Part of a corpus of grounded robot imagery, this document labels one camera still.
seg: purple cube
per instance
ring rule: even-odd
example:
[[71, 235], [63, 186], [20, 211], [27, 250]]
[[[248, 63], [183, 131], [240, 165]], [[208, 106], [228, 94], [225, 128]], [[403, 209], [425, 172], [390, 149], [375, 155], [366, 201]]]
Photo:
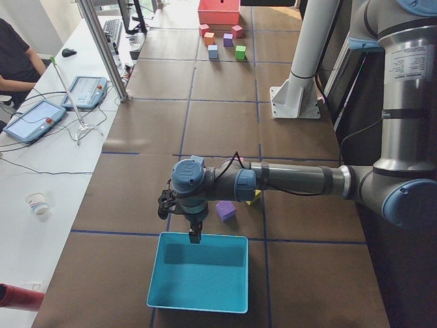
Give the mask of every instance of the purple cube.
[[233, 46], [233, 42], [232, 39], [234, 38], [234, 36], [232, 34], [229, 33], [225, 33], [223, 34], [223, 46]]
[[229, 200], [222, 200], [216, 205], [216, 211], [221, 218], [221, 221], [227, 221], [235, 216], [235, 206]]

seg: white pillar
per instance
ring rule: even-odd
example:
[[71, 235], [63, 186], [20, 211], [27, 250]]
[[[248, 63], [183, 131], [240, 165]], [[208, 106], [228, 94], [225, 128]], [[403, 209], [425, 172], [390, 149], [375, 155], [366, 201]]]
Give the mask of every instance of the white pillar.
[[270, 87], [273, 118], [319, 118], [316, 73], [339, 0], [308, 0], [290, 76]]

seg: blue tray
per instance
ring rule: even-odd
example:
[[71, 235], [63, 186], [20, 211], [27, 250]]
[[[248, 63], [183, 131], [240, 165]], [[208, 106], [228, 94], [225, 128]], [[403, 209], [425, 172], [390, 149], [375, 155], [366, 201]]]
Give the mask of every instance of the blue tray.
[[159, 237], [147, 305], [152, 308], [246, 313], [249, 304], [249, 242], [242, 236], [188, 234]]

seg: label sticker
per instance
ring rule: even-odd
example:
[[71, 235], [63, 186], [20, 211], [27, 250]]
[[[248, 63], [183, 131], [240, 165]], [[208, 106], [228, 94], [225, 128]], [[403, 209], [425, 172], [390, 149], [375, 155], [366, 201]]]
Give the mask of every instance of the label sticker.
[[434, 46], [416, 46], [386, 54], [384, 84], [396, 81], [431, 79], [433, 54]]

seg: yellow cube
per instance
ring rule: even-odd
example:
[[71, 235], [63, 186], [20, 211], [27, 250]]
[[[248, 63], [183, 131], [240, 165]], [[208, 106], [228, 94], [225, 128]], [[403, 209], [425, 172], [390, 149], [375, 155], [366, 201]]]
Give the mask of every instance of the yellow cube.
[[256, 201], [258, 201], [259, 198], [261, 198], [261, 191], [257, 189], [257, 190], [255, 190], [255, 197], [246, 203], [249, 206], [252, 206]]

